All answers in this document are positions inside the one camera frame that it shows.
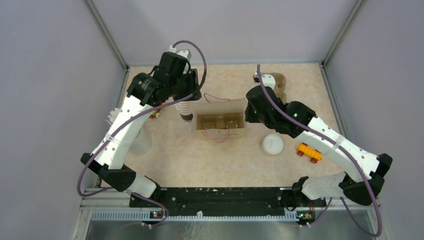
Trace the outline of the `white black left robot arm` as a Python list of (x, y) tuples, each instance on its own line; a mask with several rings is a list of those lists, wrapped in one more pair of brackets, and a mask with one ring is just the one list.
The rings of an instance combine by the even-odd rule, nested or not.
[(160, 202), (158, 184), (136, 173), (125, 165), (125, 158), (133, 141), (153, 111), (174, 103), (189, 101), (198, 90), (197, 70), (191, 68), (188, 49), (171, 50), (162, 54), (151, 73), (135, 75), (117, 116), (100, 144), (84, 153), (80, 161), (101, 180), (118, 192), (132, 192), (141, 196), (149, 207)]

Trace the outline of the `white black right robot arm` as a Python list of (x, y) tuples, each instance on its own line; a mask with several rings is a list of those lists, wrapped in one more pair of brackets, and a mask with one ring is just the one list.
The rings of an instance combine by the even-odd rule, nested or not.
[(355, 145), (330, 128), (317, 114), (299, 101), (283, 103), (270, 87), (255, 86), (246, 94), (245, 121), (262, 123), (319, 151), (343, 171), (321, 177), (305, 176), (293, 184), (293, 200), (307, 206), (320, 198), (346, 198), (369, 206), (384, 185), (393, 159), (376, 155)]

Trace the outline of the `cream Cakes paper bag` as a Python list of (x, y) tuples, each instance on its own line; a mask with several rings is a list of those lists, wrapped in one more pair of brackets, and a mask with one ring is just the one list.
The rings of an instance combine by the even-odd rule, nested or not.
[[(214, 141), (216, 143), (223, 143), (229, 139), (244, 137), (247, 133), (245, 122), (245, 110), (247, 107), (247, 100), (244, 98), (233, 98), (228, 100), (212, 100), (204, 102), (193, 102), (191, 110), (193, 112), (193, 120), (190, 126), (190, 132), (198, 139), (205, 141)], [(196, 120), (198, 115), (209, 114), (227, 114), (227, 113), (241, 113), (244, 118), (244, 128), (238, 129), (204, 129), (197, 130)]]

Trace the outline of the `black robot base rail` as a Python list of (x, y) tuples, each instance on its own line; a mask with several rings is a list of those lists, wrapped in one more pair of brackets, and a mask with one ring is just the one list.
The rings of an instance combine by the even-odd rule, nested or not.
[(151, 200), (165, 206), (171, 217), (283, 216), (301, 208), (325, 207), (322, 198), (310, 200), (291, 187), (163, 187)]

